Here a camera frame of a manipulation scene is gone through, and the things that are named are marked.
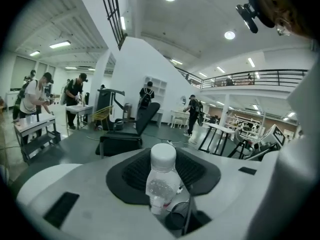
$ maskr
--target backpack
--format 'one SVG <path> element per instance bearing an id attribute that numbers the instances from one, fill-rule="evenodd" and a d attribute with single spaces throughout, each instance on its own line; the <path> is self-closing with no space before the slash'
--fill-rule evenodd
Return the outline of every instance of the backpack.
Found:
<path id="1" fill-rule="evenodd" d="M 140 98 L 140 106 L 139 107 L 148 107 L 149 104 L 151 103 L 151 95 L 153 94 L 153 90 L 150 90 L 148 92 L 147 88 L 143 88 L 144 90 L 144 95 Z"/>
<path id="2" fill-rule="evenodd" d="M 72 88 L 74 88 L 74 86 L 75 86 L 75 84 L 76 84 L 76 81 L 77 81 L 77 79 L 72 79 L 71 80 L 72 81 Z M 67 87 L 68 87 L 68 85 L 69 84 L 67 84 L 65 87 L 64 87 L 64 89 L 63 89 L 63 93 L 61 94 L 61 99 L 60 99 L 60 105 L 61 106 L 63 106 L 64 104 L 66 104 L 67 103 L 67 99 L 66 99 L 66 96 L 67 96 L 67 94 L 66 94 L 66 90 L 67 90 Z"/>
<path id="3" fill-rule="evenodd" d="M 30 82 L 31 81 L 26 82 L 20 89 L 18 95 L 16 96 L 14 106 L 13 106 L 13 111 L 12 111 L 13 120 L 16 120 L 18 118 L 19 111 L 20 111 L 20 104 L 22 99 L 25 97 L 26 88 L 30 84 Z M 35 88 L 37 89 L 37 87 L 38 87 L 38 80 L 35 79 Z"/>
<path id="4" fill-rule="evenodd" d="M 200 100 L 194 99 L 194 101 L 195 101 L 195 103 L 194 103 L 194 106 L 192 106 L 192 107 L 193 107 L 195 114 L 197 116 L 197 121 L 198 121 L 199 126 L 202 126 L 204 119 L 205 119 L 204 106 L 202 105 Z"/>

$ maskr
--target white t-shirt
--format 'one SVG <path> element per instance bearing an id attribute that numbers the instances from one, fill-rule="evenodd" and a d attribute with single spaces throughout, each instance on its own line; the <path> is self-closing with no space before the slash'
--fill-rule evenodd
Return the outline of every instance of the white t-shirt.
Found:
<path id="1" fill-rule="evenodd" d="M 46 98 L 45 88 L 39 90 L 39 81 L 35 79 L 32 80 L 25 89 L 24 98 L 20 103 L 20 110 L 26 114 L 32 114 L 36 110 L 36 105 L 33 105 L 30 101 L 30 95 L 35 95 L 35 98 L 39 100 L 40 98 L 44 101 Z"/>

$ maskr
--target person in white shirt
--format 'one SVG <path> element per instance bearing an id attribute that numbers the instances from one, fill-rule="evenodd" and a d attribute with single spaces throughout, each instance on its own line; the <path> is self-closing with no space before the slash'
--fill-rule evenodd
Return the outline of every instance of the person in white shirt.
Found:
<path id="1" fill-rule="evenodd" d="M 43 106 L 43 108 L 50 114 L 48 109 L 48 104 L 45 102 L 46 94 L 45 87 L 48 83 L 53 84 L 52 76 L 49 72 L 45 73 L 40 80 L 32 80 L 28 86 L 25 88 L 24 97 L 20 103 L 20 111 L 19 117 L 25 118 L 26 115 L 35 114 L 37 111 L 36 106 Z M 37 131 L 37 136 L 41 136 L 42 130 Z M 28 143 L 28 135 L 23 137 L 23 144 L 26 145 Z"/>

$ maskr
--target black office chair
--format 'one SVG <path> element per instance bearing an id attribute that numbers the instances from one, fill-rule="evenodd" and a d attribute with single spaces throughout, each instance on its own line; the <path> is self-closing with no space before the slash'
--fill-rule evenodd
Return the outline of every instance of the black office chair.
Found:
<path id="1" fill-rule="evenodd" d="M 146 129 L 148 123 L 158 112 L 160 104 L 153 102 L 145 110 L 143 116 L 138 121 L 128 119 L 116 119 L 115 123 L 118 122 L 136 122 L 135 129 L 136 133 L 121 132 L 121 131 L 109 131 L 106 135 L 100 137 L 100 143 L 95 150 L 96 155 L 112 157 L 124 152 L 133 150 L 139 150 L 142 148 L 142 137 L 141 134 Z"/>

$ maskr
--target bottle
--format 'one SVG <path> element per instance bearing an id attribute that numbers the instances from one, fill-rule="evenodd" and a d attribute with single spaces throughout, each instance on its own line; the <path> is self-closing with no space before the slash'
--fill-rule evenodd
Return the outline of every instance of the bottle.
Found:
<path id="1" fill-rule="evenodd" d="M 151 171 L 146 180 L 145 194 L 150 197 L 151 212 L 161 214 L 175 197 L 181 179 L 175 169 L 176 149 L 166 143 L 151 149 Z"/>

